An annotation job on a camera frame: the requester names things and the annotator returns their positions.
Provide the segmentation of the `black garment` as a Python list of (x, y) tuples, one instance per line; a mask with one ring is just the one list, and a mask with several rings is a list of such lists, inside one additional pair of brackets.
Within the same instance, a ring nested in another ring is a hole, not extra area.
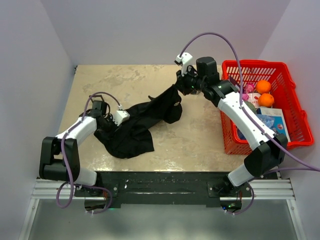
[(161, 121), (173, 124), (180, 120), (183, 112), (182, 98), (174, 86), (170, 86), (157, 97), (126, 109), (130, 118), (115, 131), (94, 132), (107, 152), (113, 157), (130, 159), (141, 154), (153, 152), (153, 138), (150, 128)]

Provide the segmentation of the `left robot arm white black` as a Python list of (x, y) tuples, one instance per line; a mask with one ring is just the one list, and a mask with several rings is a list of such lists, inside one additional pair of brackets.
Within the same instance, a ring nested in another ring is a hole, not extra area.
[(39, 177), (44, 180), (73, 180), (76, 185), (86, 185), (86, 191), (99, 196), (104, 184), (97, 180), (98, 174), (81, 167), (79, 149), (81, 143), (97, 130), (113, 127), (112, 117), (107, 116), (110, 105), (104, 100), (94, 100), (92, 108), (80, 115), (77, 121), (64, 132), (42, 140)]

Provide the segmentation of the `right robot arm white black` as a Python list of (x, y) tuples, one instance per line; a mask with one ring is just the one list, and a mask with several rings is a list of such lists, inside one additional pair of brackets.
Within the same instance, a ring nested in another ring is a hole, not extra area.
[(212, 57), (201, 57), (196, 66), (192, 55), (183, 53), (175, 58), (181, 67), (176, 72), (175, 86), (183, 94), (200, 91), (204, 97), (226, 114), (244, 135), (252, 152), (244, 163), (225, 176), (213, 190), (221, 195), (235, 196), (241, 185), (260, 177), (283, 162), (288, 139), (268, 128), (242, 101), (239, 90), (229, 80), (221, 80), (217, 63)]

